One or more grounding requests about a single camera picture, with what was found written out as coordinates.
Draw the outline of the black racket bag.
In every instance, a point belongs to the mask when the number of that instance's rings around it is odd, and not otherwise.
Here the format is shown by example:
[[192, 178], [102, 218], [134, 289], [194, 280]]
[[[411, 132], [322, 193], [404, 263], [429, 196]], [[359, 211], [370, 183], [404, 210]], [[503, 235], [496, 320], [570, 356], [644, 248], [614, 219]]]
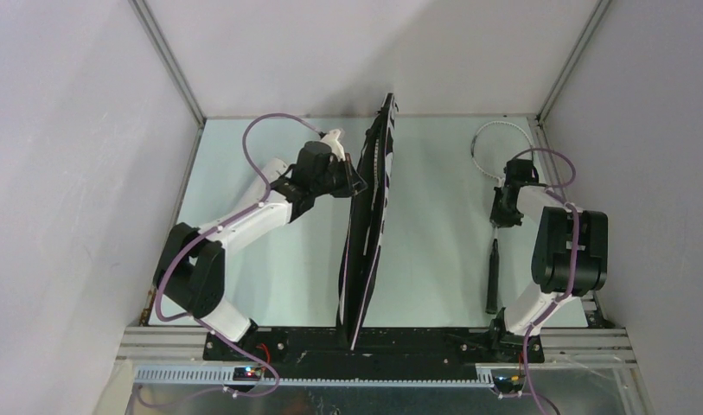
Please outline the black racket bag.
[[393, 133], [399, 106], [388, 93], [366, 137], [355, 171], [367, 188], [351, 199], [342, 251], [336, 328], [341, 344], [356, 349], [380, 264], [393, 160]]

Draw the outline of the white shuttlecock tube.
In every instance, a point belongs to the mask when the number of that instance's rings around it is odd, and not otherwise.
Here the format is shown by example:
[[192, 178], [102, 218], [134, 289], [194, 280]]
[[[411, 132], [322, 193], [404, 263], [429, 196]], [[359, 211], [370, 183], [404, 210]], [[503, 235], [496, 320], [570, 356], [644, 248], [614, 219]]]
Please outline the white shuttlecock tube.
[[243, 210], [253, 204], [264, 200], [266, 190], [272, 182], [277, 180], [289, 167], [289, 164], [279, 158], [271, 159], [261, 169], [261, 176], [256, 176], [245, 193], [240, 197], [236, 208]]

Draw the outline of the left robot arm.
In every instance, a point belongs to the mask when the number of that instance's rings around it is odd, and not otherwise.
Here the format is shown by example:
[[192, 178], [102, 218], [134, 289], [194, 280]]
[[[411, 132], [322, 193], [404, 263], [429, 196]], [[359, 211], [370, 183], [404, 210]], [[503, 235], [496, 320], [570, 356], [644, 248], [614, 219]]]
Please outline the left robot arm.
[[317, 198], [351, 198], [368, 182], [350, 156], [336, 154], [336, 145], [310, 141], [294, 163], [273, 158], [244, 193], [237, 207], [199, 227], [181, 222], [170, 230], [158, 261], [154, 284], [158, 289], [158, 318], [168, 298], [189, 316], [223, 338], [225, 350], [237, 360], [254, 356], [256, 322], [239, 311], [225, 293], [227, 261], [257, 239], [292, 223], [314, 207]]

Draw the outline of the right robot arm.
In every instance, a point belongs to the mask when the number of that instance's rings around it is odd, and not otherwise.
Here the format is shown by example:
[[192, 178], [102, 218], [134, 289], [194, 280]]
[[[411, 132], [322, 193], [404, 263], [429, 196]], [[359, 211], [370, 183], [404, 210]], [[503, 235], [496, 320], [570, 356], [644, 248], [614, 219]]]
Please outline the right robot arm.
[[538, 225], [531, 259], [532, 282], [497, 316], [502, 329], [487, 339], [490, 355], [510, 361], [522, 349], [521, 337], [540, 333], [563, 305], [604, 287], [608, 274], [607, 214], [558, 199], [539, 180], [529, 159], [513, 158], [495, 187], [490, 221], [496, 228]]

